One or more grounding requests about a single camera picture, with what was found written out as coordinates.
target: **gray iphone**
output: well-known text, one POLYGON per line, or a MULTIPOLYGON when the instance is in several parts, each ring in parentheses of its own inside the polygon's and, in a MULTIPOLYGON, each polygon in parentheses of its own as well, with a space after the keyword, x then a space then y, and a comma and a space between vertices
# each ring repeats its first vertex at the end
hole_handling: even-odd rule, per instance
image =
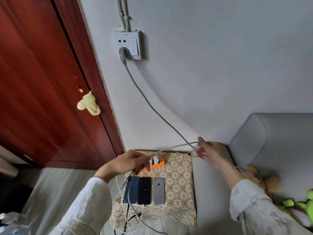
POLYGON ((153 180, 153 202, 155 204, 165 203, 164 179, 154 178, 153 180))

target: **patterned sleeve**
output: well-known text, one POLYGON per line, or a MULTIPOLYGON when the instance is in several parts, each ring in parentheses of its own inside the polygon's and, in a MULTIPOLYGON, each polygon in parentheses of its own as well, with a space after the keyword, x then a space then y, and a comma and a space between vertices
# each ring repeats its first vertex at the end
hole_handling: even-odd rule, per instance
POLYGON ((232 189, 230 214, 242 223, 245 235, 312 234, 287 213, 280 211, 255 183, 241 180, 232 189))
POLYGON ((98 235, 111 212, 108 184, 92 177, 49 235, 98 235))

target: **wall outlet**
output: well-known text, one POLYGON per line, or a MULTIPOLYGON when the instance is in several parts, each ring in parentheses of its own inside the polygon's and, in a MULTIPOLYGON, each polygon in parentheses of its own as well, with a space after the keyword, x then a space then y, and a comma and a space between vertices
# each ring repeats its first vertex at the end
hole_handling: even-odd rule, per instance
POLYGON ((119 49, 125 47, 128 49, 128 59, 141 59, 140 31, 123 32, 114 31, 114 41, 119 57, 119 49))

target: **flower pattern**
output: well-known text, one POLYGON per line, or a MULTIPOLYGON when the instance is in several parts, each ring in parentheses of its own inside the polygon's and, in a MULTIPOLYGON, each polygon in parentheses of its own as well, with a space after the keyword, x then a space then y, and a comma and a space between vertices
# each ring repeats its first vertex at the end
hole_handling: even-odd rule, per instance
MULTIPOLYGON (((155 152, 142 152, 146 155, 153 155, 155 152)), ((159 155, 165 158, 166 153, 159 155)), ((152 184, 151 204, 145 206, 143 220, 170 218, 174 221, 181 221, 186 225, 195 226, 197 224, 196 209, 194 202, 194 183, 192 177, 192 161, 190 157, 177 153, 167 153, 165 166, 152 169, 150 172, 139 173, 140 177, 150 177, 152 184), (164 178, 165 183, 165 203, 154 204, 153 202, 153 179, 164 178)), ((115 227, 123 227, 125 216, 123 211, 123 199, 118 198, 113 201, 111 220, 115 227)), ((142 206, 133 205, 137 213, 142 212, 142 206)), ((132 219, 129 224, 138 224, 137 219, 132 219)))

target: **gray sofa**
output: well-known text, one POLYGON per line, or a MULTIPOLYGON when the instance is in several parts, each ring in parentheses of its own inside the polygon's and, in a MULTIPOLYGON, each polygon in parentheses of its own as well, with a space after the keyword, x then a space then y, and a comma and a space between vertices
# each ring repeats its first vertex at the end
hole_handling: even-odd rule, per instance
MULTIPOLYGON (((304 200, 313 188, 313 114, 255 113, 228 146, 235 165, 252 164, 262 176, 280 177, 276 198, 304 200)), ((229 216, 230 191, 214 168, 193 158, 198 226, 212 234, 242 234, 229 216)))

